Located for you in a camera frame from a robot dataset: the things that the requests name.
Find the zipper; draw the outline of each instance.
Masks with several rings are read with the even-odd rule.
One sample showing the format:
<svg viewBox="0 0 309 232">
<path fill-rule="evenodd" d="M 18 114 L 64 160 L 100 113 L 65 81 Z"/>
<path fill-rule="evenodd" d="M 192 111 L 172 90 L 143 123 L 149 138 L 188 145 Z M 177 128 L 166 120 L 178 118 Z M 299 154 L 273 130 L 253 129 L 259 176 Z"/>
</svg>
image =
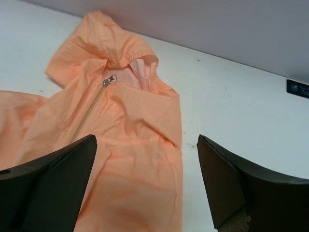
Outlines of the zipper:
<svg viewBox="0 0 309 232">
<path fill-rule="evenodd" d="M 114 81 L 117 81 L 118 77 L 113 74 L 111 75 L 109 78 L 105 79 L 102 81 L 102 83 L 98 86 L 98 88 L 95 91 L 95 94 L 93 95 L 93 98 L 91 99 L 91 103 L 89 104 L 89 106 L 87 107 L 85 113 L 83 114 L 83 116 L 79 119 L 78 123 L 76 124 L 76 128 L 73 130 L 74 133 L 72 133 L 67 140 L 66 145 L 71 144 L 75 141 L 78 133 L 81 131 L 81 128 L 83 127 L 85 121 L 87 120 L 91 110 L 93 109 L 93 107 L 95 106 L 95 104 L 97 103 L 100 95 L 104 92 L 105 88 Z"/>
</svg>

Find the white table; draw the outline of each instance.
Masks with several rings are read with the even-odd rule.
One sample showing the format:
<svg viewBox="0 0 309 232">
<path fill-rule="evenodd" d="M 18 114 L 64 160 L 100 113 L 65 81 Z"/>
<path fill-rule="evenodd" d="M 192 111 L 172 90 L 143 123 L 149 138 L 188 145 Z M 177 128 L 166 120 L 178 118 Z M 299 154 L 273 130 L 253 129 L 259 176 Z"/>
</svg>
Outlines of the white table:
<svg viewBox="0 0 309 232">
<path fill-rule="evenodd" d="M 16 0 L 0 0 L 0 89 L 51 97 L 43 73 L 80 18 Z M 197 157 L 204 134 L 272 170 L 309 179 L 309 100 L 285 92 L 285 79 L 142 36 L 159 57 L 158 76 L 181 96 L 183 231 L 212 232 Z"/>
</svg>

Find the orange jacket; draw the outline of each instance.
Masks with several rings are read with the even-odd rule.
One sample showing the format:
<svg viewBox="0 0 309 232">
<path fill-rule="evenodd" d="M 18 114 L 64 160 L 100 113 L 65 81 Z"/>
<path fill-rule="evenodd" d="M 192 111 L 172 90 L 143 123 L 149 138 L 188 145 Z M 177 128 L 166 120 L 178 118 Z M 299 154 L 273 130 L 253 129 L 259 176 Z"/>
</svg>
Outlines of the orange jacket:
<svg viewBox="0 0 309 232">
<path fill-rule="evenodd" d="M 157 65 L 139 36 L 100 12 L 85 16 L 46 69 L 61 92 L 0 92 L 0 170 L 94 134 L 75 231 L 180 232 L 179 95 L 158 79 Z"/>
</svg>

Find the white surface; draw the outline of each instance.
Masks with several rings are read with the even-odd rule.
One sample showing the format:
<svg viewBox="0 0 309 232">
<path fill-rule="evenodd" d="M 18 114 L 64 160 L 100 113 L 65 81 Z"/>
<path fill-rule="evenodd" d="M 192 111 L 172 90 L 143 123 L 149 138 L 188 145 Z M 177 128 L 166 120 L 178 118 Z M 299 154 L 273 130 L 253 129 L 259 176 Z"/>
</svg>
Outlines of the white surface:
<svg viewBox="0 0 309 232">
<path fill-rule="evenodd" d="M 306 0 L 25 0 L 309 82 Z"/>
<path fill-rule="evenodd" d="M 43 71 L 80 18 L 0 0 L 0 89 L 52 96 Z M 181 96 L 183 231 L 214 231 L 197 157 L 204 134 L 272 170 L 309 178 L 309 100 L 285 92 L 284 78 L 143 36 L 158 75 Z"/>
</svg>

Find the black label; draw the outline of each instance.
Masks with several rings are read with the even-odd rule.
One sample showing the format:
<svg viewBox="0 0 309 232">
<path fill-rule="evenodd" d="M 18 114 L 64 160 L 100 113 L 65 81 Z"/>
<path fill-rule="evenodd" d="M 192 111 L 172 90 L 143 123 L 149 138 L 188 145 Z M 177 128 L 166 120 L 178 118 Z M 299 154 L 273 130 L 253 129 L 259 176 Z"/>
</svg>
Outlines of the black label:
<svg viewBox="0 0 309 232">
<path fill-rule="evenodd" d="M 309 86 L 296 81 L 286 80 L 286 91 L 300 97 L 309 98 Z"/>
</svg>

